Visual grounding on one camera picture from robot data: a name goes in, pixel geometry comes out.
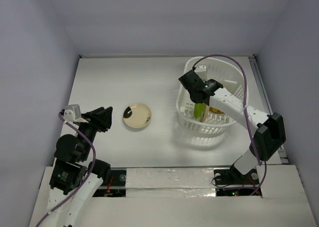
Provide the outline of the lime green plate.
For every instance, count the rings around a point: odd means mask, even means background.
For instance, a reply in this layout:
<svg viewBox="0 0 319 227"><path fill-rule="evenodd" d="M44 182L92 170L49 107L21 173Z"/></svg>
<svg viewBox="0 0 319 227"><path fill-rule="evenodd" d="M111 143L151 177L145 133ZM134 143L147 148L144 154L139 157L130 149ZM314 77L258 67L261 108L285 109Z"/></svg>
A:
<svg viewBox="0 0 319 227"><path fill-rule="evenodd" d="M202 118L204 109L205 109L205 104L204 103L195 104L194 105L194 118L195 119Z"/></svg>

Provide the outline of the yellow brown-rimmed plate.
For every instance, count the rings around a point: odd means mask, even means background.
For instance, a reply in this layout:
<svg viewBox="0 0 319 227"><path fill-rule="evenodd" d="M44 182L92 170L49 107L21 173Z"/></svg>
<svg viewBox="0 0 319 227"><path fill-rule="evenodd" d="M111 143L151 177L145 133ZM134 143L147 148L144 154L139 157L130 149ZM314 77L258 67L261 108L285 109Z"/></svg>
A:
<svg viewBox="0 0 319 227"><path fill-rule="evenodd" d="M211 112L213 112L213 113L216 113L216 114L223 114L222 111L220 111L220 110L218 110L218 109L216 109L216 108L213 108L213 107L210 107L209 110L210 110Z"/></svg>

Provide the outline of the cream white plate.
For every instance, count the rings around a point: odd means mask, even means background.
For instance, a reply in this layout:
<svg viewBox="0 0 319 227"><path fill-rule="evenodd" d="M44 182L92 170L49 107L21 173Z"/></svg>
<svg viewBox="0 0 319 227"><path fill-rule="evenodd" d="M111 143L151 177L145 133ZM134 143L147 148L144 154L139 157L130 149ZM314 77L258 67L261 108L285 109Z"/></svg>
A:
<svg viewBox="0 0 319 227"><path fill-rule="evenodd" d="M150 124L151 120L151 109L143 103L129 105L123 112L124 124L133 129L144 128Z"/></svg>

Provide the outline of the beige plate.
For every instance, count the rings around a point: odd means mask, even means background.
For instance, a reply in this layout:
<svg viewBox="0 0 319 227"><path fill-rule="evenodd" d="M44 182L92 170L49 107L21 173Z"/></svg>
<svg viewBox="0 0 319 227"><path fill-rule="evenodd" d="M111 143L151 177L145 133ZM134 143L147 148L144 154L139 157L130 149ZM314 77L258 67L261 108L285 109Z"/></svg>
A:
<svg viewBox="0 0 319 227"><path fill-rule="evenodd" d="M203 112L203 115L202 115L202 118L201 118L200 122L205 122L208 113L209 113L209 106L206 106L205 109L204 109L204 112Z"/></svg>

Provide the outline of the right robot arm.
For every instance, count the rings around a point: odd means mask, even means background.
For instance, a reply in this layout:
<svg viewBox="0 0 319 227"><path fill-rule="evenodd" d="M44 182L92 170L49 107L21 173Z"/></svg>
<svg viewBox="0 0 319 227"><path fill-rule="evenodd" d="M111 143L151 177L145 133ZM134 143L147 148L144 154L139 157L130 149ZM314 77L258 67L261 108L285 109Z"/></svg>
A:
<svg viewBox="0 0 319 227"><path fill-rule="evenodd" d="M286 141L283 117L278 113L268 114L246 104L214 80L203 81L194 70L179 78L188 91L191 101L206 104L230 116L248 130L251 143L229 169L221 170L214 184L225 188L242 185L257 166L266 165L268 160Z"/></svg>

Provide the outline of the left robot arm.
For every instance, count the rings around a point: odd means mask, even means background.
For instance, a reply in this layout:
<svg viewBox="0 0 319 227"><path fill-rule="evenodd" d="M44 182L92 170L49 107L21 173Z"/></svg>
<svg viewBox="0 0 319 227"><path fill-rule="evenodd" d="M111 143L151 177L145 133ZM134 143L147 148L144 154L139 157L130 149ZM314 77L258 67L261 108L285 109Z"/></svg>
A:
<svg viewBox="0 0 319 227"><path fill-rule="evenodd" d="M39 227L78 226L96 190L109 182L111 165L96 158L93 141L97 133L111 128L112 112L112 107L100 107L81 113L79 105L69 105L58 114L76 133L56 143L47 213Z"/></svg>

